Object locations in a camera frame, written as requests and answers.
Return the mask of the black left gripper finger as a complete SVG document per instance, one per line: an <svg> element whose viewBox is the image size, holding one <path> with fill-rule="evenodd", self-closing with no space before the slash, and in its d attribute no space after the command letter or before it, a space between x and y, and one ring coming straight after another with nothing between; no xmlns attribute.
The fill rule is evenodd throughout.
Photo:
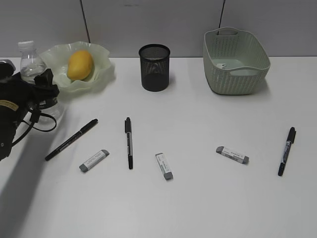
<svg viewBox="0 0 317 238"><path fill-rule="evenodd" d="M56 84L53 84L53 72L50 68L47 68L42 74L37 75L34 78L36 86L57 88Z"/></svg>

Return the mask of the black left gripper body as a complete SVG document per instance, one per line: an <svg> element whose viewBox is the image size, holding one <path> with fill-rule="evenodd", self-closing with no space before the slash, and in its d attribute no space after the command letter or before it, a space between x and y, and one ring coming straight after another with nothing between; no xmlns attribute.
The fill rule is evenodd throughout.
<svg viewBox="0 0 317 238"><path fill-rule="evenodd" d="M39 104L42 101L57 98L59 94L58 88L41 87L25 82L22 80L20 73L11 76L9 84L9 101L18 106L15 112L9 110L10 117L19 117L19 114L25 110L29 102Z"/></svg>

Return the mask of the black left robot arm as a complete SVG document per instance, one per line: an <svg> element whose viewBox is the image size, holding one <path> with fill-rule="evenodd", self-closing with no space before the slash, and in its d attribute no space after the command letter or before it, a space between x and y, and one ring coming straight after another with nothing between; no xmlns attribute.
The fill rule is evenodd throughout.
<svg viewBox="0 0 317 238"><path fill-rule="evenodd" d="M0 158L4 159L11 149L19 143L40 117L47 117L57 123L55 117L42 112L57 104L59 89L53 84L53 73L50 68L35 77L35 83L22 80L20 73L14 73L12 61L0 61ZM24 121L27 113L31 113L28 128L16 140L16 130Z"/></svg>

